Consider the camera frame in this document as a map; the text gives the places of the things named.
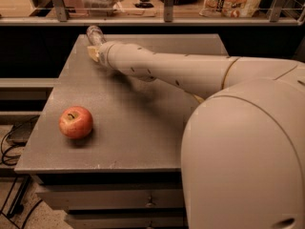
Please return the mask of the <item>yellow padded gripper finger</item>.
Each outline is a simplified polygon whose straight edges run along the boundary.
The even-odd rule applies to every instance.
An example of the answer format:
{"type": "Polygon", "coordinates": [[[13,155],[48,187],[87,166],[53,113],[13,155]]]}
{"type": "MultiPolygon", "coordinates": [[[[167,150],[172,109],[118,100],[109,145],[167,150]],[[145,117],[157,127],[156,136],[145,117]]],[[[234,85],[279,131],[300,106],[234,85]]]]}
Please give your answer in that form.
{"type": "Polygon", "coordinates": [[[87,47],[89,57],[95,61],[99,61],[98,49],[95,46],[88,46],[87,47]]]}

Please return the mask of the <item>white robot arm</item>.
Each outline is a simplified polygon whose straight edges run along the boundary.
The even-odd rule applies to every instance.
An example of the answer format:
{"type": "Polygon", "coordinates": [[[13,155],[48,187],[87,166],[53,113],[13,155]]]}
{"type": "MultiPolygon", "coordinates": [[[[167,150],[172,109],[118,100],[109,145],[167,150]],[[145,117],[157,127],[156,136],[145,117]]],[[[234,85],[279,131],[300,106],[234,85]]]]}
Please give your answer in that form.
{"type": "Polygon", "coordinates": [[[182,138],[189,229],[304,229],[304,65],[284,59],[88,48],[103,67],[202,98],[182,138]]]}

